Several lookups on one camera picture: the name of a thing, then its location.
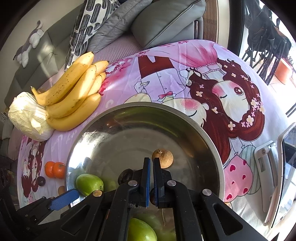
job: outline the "pink tablecloth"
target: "pink tablecloth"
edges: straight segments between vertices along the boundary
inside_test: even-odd
[[[45,88],[61,74],[62,70]],[[44,165],[47,161],[66,163],[73,142],[90,120],[125,102],[151,101],[174,107],[203,127],[222,159],[224,201],[267,234],[253,152],[269,140],[276,141],[288,127],[288,119],[254,70],[216,43],[192,40],[126,57],[110,65],[107,74],[99,107],[80,126],[55,131],[42,143],[23,137],[17,174],[20,206],[58,195],[64,181],[47,178]],[[36,184],[38,176],[45,177],[44,187]]]

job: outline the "plush toy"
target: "plush toy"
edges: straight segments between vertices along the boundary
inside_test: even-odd
[[[13,60],[16,57],[16,60],[22,64],[25,68],[29,61],[29,52],[32,48],[36,48],[40,38],[43,36],[44,32],[40,29],[42,27],[40,20],[37,21],[37,27],[30,33],[27,41],[23,46],[20,46],[13,57]]]

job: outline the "bunch of bananas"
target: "bunch of bananas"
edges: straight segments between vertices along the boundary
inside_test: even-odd
[[[31,88],[38,104],[46,107],[48,124],[59,131],[68,131],[84,122],[98,107],[98,92],[106,77],[108,61],[92,64],[94,54],[80,56],[47,91]]]

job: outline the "bowl rim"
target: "bowl rim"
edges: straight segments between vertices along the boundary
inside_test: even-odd
[[[186,114],[184,114],[183,112],[174,109],[170,106],[166,106],[163,104],[159,104],[159,103],[153,103],[153,102],[130,102],[130,103],[125,103],[125,104],[121,104],[121,105],[117,105],[115,107],[112,107],[102,113],[100,113],[99,115],[97,115],[95,118],[93,118],[82,130],[81,132],[78,134],[78,136],[76,137],[75,141],[73,142],[68,158],[67,158],[67,163],[66,163],[66,173],[68,173],[68,167],[69,167],[69,161],[70,161],[70,157],[73,153],[73,150],[76,146],[76,144],[78,143],[79,139],[82,137],[82,134],[94,123],[96,122],[98,119],[102,118],[103,116],[116,111],[116,110],[120,110],[120,109],[124,109],[124,108],[128,108],[128,107],[153,107],[153,108],[158,108],[164,111],[168,111],[174,115],[176,115],[177,117],[183,119],[184,121],[186,121],[191,127],[193,127],[199,134],[200,136],[203,138],[204,142],[206,143],[206,145],[209,147],[214,160],[216,161],[216,166],[217,166],[217,170],[218,170],[218,176],[219,176],[219,193],[218,193],[218,197],[223,201],[224,200],[224,194],[225,194],[225,176],[224,176],[224,169],[223,169],[223,164],[220,158],[220,155],[218,153],[218,150],[216,148],[216,146],[214,145],[213,141],[211,140],[211,138],[209,137],[209,135],[205,132],[205,130],[198,125],[193,119],[191,119],[189,116],[187,116]],[[65,188],[67,188],[67,178],[65,178]]]

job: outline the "metal screw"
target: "metal screw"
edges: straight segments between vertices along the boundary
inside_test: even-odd
[[[204,190],[202,191],[202,193],[203,193],[203,195],[205,195],[205,196],[210,196],[210,195],[212,194],[212,191],[211,191],[210,189],[204,189]]]
[[[129,184],[130,186],[134,187],[134,186],[136,186],[136,185],[138,184],[138,182],[137,182],[136,180],[130,180],[130,181],[128,182],[128,184]]]
[[[167,184],[171,187],[176,186],[176,182],[174,180],[169,180]]]
[[[100,196],[102,196],[102,191],[101,190],[95,190],[94,192],[93,192],[93,196],[94,197],[100,197]]]

